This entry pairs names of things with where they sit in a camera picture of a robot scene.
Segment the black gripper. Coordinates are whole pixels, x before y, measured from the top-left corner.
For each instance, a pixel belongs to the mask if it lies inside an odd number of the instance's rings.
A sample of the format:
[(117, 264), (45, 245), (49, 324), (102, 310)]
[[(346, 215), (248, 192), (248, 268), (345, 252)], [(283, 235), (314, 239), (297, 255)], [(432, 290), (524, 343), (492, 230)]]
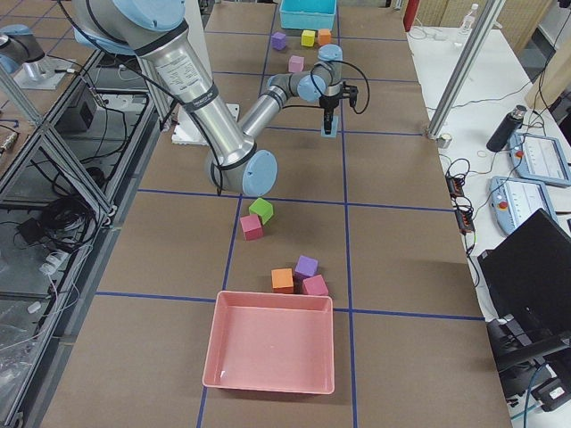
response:
[(359, 89), (346, 82), (340, 82), (333, 86), (328, 86), (326, 92), (320, 97), (320, 107), (323, 113), (323, 132), (325, 135), (333, 135), (335, 128), (335, 115), (332, 113), (329, 118), (328, 111), (336, 109), (342, 100), (348, 100), (352, 109), (356, 108)]

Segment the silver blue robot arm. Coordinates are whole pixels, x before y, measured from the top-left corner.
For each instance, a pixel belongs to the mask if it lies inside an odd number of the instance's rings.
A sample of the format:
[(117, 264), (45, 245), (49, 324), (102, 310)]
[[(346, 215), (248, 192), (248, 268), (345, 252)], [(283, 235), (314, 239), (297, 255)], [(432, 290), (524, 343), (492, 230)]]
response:
[(45, 57), (44, 49), (28, 26), (12, 24), (1, 28), (1, 65), (6, 72), (13, 74), (25, 63)]
[(340, 102), (357, 102), (357, 87), (342, 79), (343, 51), (329, 44), (319, 48), (310, 70), (270, 78), (252, 108), (235, 120), (188, 39), (185, 2), (76, 1), (73, 7), (70, 23), (79, 42), (108, 54), (134, 55), (160, 76), (157, 89), (180, 105), (210, 146), (205, 169), (219, 191), (258, 197), (271, 190), (277, 160), (258, 149), (255, 139), (291, 98), (319, 104), (328, 136)]

